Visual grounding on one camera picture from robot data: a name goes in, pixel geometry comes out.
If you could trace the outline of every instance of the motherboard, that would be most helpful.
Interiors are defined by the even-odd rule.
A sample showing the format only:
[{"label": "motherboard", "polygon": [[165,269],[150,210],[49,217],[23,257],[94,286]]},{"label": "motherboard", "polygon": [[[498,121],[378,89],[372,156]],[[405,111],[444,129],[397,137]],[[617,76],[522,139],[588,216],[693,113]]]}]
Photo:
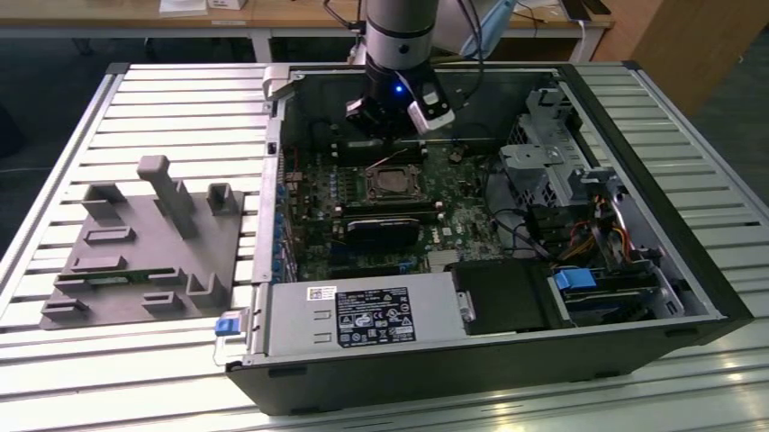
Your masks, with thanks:
[{"label": "motherboard", "polygon": [[365,165],[289,157],[298,279],[441,272],[502,257],[482,194],[486,158],[452,143],[414,144]]}]

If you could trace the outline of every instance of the white paper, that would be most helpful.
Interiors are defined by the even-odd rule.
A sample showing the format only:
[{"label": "white paper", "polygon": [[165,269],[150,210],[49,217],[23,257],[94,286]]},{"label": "white paper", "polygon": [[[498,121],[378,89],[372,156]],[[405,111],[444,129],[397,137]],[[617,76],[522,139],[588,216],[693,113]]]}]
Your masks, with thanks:
[{"label": "white paper", "polygon": [[206,0],[161,0],[161,17],[207,15]]}]

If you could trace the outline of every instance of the warning label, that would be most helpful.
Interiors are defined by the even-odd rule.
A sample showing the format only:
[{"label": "warning label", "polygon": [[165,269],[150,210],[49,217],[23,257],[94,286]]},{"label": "warning label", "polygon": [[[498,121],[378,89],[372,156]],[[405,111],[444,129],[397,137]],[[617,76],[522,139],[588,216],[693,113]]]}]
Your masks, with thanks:
[{"label": "warning label", "polygon": [[337,330],[342,348],[417,340],[409,289],[337,292]]}]

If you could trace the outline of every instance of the blue tab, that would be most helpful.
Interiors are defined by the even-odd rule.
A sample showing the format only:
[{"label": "blue tab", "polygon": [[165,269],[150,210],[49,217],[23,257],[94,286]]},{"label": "blue tab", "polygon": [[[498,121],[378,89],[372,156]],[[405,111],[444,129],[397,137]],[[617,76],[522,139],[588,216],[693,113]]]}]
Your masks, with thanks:
[{"label": "blue tab", "polygon": [[556,274],[556,285],[560,290],[596,288],[596,279],[589,268],[569,268]]},{"label": "blue tab", "polygon": [[217,320],[217,336],[235,336],[241,334],[241,319],[219,318]]}]

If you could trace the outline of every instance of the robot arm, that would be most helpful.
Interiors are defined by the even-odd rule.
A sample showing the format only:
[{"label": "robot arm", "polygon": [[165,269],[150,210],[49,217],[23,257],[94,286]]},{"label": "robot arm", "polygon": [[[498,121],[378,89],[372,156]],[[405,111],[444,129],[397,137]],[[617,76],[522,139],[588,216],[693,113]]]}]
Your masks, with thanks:
[{"label": "robot arm", "polygon": [[[364,96],[348,104],[348,120],[369,137],[393,142],[454,121],[452,101],[430,65],[432,48],[484,56],[500,40],[513,5],[512,0],[366,2],[368,81]],[[470,7],[484,16],[473,25],[466,19]]]}]

